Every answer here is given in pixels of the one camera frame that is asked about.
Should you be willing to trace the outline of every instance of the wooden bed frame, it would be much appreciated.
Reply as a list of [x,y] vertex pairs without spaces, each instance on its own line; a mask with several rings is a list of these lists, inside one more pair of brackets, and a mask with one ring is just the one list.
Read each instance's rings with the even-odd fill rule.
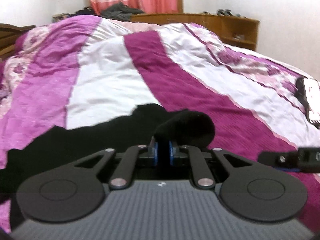
[[9,24],[0,24],[0,59],[4,60],[14,55],[16,40],[35,27],[35,25],[16,27]]

